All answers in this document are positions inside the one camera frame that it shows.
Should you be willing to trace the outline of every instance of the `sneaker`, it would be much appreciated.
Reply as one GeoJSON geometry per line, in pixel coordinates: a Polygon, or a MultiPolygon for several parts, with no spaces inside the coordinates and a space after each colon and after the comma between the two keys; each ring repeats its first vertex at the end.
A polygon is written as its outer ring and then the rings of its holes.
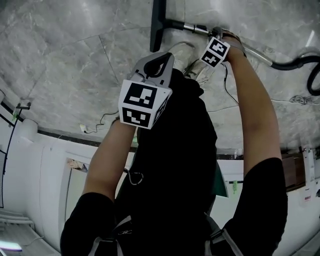
{"type": "Polygon", "coordinates": [[[198,59],[186,69],[184,76],[196,80],[202,86],[211,78],[214,72],[214,68],[198,59]]]}
{"type": "Polygon", "coordinates": [[[174,56],[173,68],[185,72],[186,68],[191,64],[195,47],[188,42],[179,42],[171,47],[168,51],[174,56]]]}

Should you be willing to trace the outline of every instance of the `hand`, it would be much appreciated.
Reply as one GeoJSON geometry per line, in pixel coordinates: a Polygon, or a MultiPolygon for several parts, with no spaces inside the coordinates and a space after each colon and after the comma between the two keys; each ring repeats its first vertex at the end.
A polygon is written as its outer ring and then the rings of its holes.
{"type": "MultiPolygon", "coordinates": [[[[230,41],[234,41],[234,42],[236,42],[236,43],[240,43],[240,44],[241,44],[240,38],[239,38],[238,36],[236,36],[235,34],[231,33],[230,31],[227,31],[227,30],[224,30],[223,33],[224,33],[224,34],[230,34],[230,35],[238,38],[238,40],[237,40],[237,39],[235,39],[234,37],[224,36],[224,37],[223,37],[224,39],[228,39],[228,40],[230,40],[230,41]]],[[[228,54],[227,54],[227,56],[226,56],[226,60],[227,60],[228,62],[232,62],[233,60],[235,60],[235,59],[237,59],[237,58],[240,58],[240,57],[243,57],[243,56],[244,56],[244,53],[243,53],[242,50],[240,50],[240,49],[238,49],[238,48],[236,48],[236,47],[232,47],[232,46],[231,46],[230,49],[229,49],[229,51],[228,51],[228,54]]]]}

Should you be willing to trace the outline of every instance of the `gray marble tile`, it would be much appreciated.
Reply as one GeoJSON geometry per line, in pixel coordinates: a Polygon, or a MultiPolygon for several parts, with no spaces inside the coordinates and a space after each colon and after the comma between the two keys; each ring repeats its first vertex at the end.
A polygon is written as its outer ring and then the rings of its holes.
{"type": "Polygon", "coordinates": [[[0,3],[0,33],[19,20],[17,10],[30,0],[2,0],[0,3]]]}
{"type": "MultiPolygon", "coordinates": [[[[117,79],[123,79],[132,71],[138,60],[152,54],[150,48],[150,28],[135,28],[100,35],[105,51],[117,79]]],[[[162,39],[160,52],[168,51],[179,42],[189,42],[196,46],[194,59],[207,45],[206,38],[174,29],[168,29],[162,39]]]]}
{"type": "Polygon", "coordinates": [[[185,0],[185,21],[222,26],[243,38],[295,57],[312,31],[319,46],[319,2],[310,0],[185,0]]]}
{"type": "MultiPolygon", "coordinates": [[[[320,114],[318,105],[273,102],[278,118],[282,149],[299,146],[315,148],[320,144],[320,114]]],[[[219,149],[242,149],[243,132],[238,107],[209,113],[214,125],[219,149]]]]}
{"type": "Polygon", "coordinates": [[[150,54],[150,28],[105,33],[100,38],[120,84],[137,61],[150,54]]]}
{"type": "MultiPolygon", "coordinates": [[[[226,81],[226,88],[228,92],[237,99],[236,83],[231,69],[228,68],[228,76],[226,81]]],[[[206,82],[202,89],[204,94],[200,98],[204,101],[207,111],[217,111],[223,108],[235,106],[235,102],[226,93],[224,89],[225,69],[221,65],[212,74],[208,82],[206,82]]]]}
{"type": "MultiPolygon", "coordinates": [[[[30,94],[31,109],[24,112],[40,127],[81,133],[83,124],[93,131],[104,113],[118,110],[120,87],[98,36],[51,52],[44,66],[30,94]]],[[[106,117],[102,130],[114,118],[106,117]]]]}
{"type": "Polygon", "coordinates": [[[110,32],[116,0],[29,0],[17,9],[24,30],[33,31],[48,45],[47,52],[110,32]]]}
{"type": "Polygon", "coordinates": [[[0,78],[0,90],[4,93],[5,99],[12,105],[17,106],[20,97],[7,85],[7,83],[0,78]]]}
{"type": "Polygon", "coordinates": [[[17,23],[0,35],[0,77],[18,97],[27,97],[45,70],[41,43],[17,23]]]}
{"type": "MultiPolygon", "coordinates": [[[[151,26],[152,0],[119,0],[114,18],[114,31],[151,26]]],[[[185,20],[185,0],[167,0],[166,17],[185,20]]]]}

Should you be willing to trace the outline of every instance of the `cable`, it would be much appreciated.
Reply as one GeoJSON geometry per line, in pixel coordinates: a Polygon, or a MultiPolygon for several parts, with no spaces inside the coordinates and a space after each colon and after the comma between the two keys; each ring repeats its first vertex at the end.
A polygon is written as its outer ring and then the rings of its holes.
{"type": "MultiPolygon", "coordinates": [[[[227,76],[228,76],[228,69],[227,66],[225,64],[222,63],[222,65],[224,66],[224,70],[225,70],[225,75],[224,75],[224,80],[223,80],[223,86],[224,86],[224,90],[225,92],[233,99],[233,101],[239,105],[238,101],[228,92],[227,90],[227,76]]],[[[278,102],[278,103],[291,103],[291,104],[300,104],[302,106],[304,105],[320,105],[320,103],[314,103],[311,100],[309,100],[311,96],[308,97],[303,97],[301,95],[295,95],[293,96],[290,100],[279,100],[279,99],[273,99],[271,98],[272,102],[278,102]]],[[[234,106],[231,107],[225,107],[216,111],[209,111],[208,113],[214,113],[214,112],[218,112],[221,110],[226,110],[226,109],[230,109],[230,108],[234,108],[234,106]]]]}
{"type": "Polygon", "coordinates": [[[218,110],[207,111],[207,112],[210,114],[210,113],[215,113],[215,112],[219,112],[219,111],[222,111],[222,110],[228,110],[228,109],[234,109],[234,108],[238,108],[238,106],[228,106],[228,107],[224,107],[224,108],[221,108],[221,109],[218,109],[218,110]]]}
{"type": "Polygon", "coordinates": [[[37,241],[37,240],[40,240],[40,239],[43,239],[45,238],[44,236],[41,236],[41,237],[36,237],[35,239],[33,239],[30,243],[28,244],[22,244],[21,246],[30,246],[34,241],[37,241]]]}
{"type": "Polygon", "coordinates": [[[101,123],[102,119],[105,117],[105,116],[112,116],[112,115],[115,115],[119,113],[119,110],[117,112],[114,112],[114,113],[105,113],[103,114],[103,116],[101,117],[100,119],[100,123],[96,124],[95,125],[95,131],[90,131],[90,132],[87,132],[86,130],[84,131],[85,134],[92,134],[92,133],[97,133],[98,132],[98,126],[104,126],[105,124],[104,123],[101,123]]]}
{"type": "Polygon", "coordinates": [[[128,169],[125,168],[123,171],[128,174],[128,176],[129,176],[129,181],[130,181],[131,185],[138,185],[138,184],[140,184],[140,183],[142,182],[142,180],[144,179],[143,173],[141,173],[141,172],[132,172],[132,174],[140,174],[140,175],[141,175],[141,179],[140,179],[137,183],[133,183],[133,181],[131,180],[130,170],[128,170],[128,169]]]}
{"type": "Polygon", "coordinates": [[[228,76],[228,69],[227,66],[225,64],[221,64],[222,66],[224,66],[224,80],[223,80],[223,85],[224,85],[224,90],[226,91],[226,93],[234,100],[234,102],[239,106],[238,101],[228,92],[227,90],[227,76],[228,76]]]}
{"type": "Polygon", "coordinates": [[[39,171],[39,210],[40,210],[40,219],[41,219],[41,228],[42,228],[42,234],[45,236],[45,229],[44,229],[44,220],[42,218],[42,211],[41,211],[41,169],[42,169],[42,158],[44,155],[44,149],[46,145],[43,146],[41,151],[41,160],[40,160],[40,171],[39,171]]]}
{"type": "Polygon", "coordinates": [[[61,134],[53,143],[52,145],[50,146],[50,151],[52,150],[54,144],[62,137],[62,136],[66,136],[67,134],[61,134]]]}

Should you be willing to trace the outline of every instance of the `marble floor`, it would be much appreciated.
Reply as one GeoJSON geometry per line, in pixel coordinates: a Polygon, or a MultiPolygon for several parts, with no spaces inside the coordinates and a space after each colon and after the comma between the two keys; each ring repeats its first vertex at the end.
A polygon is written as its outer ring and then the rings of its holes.
{"type": "MultiPolygon", "coordinates": [[[[6,101],[14,106],[20,98],[30,98],[24,117],[43,131],[101,141],[115,116],[106,116],[98,133],[83,134],[80,124],[93,131],[104,113],[115,112],[122,80],[150,54],[152,0],[2,2],[0,89],[6,101]]],[[[167,0],[167,17],[228,28],[279,62],[320,48],[318,0],[167,0]]],[[[180,41],[196,46],[195,58],[207,44],[199,35],[167,30],[161,50],[180,41]]],[[[320,105],[286,102],[295,95],[309,96],[306,82],[314,64],[278,71],[249,59],[275,100],[281,146],[319,146],[320,105]]],[[[216,128],[217,147],[241,149],[240,112],[224,91],[223,78],[221,66],[203,85],[202,99],[216,128]]],[[[237,96],[231,70],[227,88],[237,96]]],[[[320,97],[312,100],[320,103],[320,97]]],[[[185,125],[192,126],[192,119],[185,125]]]]}

